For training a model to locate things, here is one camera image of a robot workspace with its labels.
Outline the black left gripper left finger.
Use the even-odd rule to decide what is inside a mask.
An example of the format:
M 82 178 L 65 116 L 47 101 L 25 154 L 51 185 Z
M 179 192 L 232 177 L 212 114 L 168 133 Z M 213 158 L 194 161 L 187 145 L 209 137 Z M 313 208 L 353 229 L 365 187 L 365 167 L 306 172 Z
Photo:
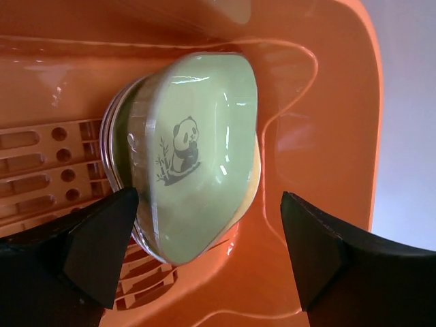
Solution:
M 114 305 L 138 200 L 126 187 L 1 238 L 1 325 L 98 326 Z

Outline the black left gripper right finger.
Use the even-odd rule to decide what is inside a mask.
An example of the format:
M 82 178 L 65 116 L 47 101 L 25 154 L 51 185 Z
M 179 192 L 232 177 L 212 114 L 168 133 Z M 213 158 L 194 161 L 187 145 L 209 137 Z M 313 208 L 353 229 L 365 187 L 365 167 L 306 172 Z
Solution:
M 435 252 L 376 236 L 285 192 L 281 219 L 311 326 L 434 326 Z

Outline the brown panda plate front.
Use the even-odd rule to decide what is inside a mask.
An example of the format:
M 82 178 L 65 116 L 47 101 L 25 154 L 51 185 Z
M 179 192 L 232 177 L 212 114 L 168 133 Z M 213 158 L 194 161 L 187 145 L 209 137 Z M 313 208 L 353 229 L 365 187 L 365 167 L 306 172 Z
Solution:
M 134 97 L 145 80 L 146 77 L 141 77 L 123 87 L 110 102 L 101 123 L 100 156 L 113 191 L 134 186 L 127 127 Z

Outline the yellow panda plate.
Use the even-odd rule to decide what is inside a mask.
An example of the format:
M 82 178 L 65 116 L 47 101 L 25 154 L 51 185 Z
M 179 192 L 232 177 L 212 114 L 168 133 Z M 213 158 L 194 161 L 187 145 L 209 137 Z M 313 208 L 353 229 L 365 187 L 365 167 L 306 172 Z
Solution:
M 256 193 L 258 192 L 261 173 L 262 173 L 262 160 L 260 155 L 260 147 L 258 142 L 258 136 L 255 136 L 253 168 L 249 177 L 249 184 L 245 197 L 241 205 L 239 206 L 237 212 L 235 213 L 235 216 L 232 219 L 233 225 L 237 223 L 245 215 L 245 213 L 249 210 L 250 206 L 252 205 Z

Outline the green panda plate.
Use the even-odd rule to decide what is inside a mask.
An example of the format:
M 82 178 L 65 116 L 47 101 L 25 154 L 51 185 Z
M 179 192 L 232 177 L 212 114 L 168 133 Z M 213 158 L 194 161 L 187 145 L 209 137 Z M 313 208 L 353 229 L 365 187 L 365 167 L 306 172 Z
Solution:
M 236 53 L 191 54 L 139 84 L 129 112 L 140 234 L 165 262 L 186 264 L 225 230 L 253 169 L 258 88 Z

